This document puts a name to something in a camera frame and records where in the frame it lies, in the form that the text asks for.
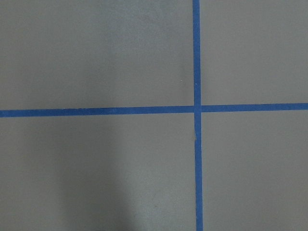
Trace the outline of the brown paper table cover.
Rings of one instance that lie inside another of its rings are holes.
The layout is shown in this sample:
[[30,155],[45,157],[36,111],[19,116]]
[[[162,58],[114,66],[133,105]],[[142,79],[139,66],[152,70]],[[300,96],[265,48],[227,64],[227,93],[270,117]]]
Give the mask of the brown paper table cover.
[[305,231],[305,0],[3,0],[3,231]]

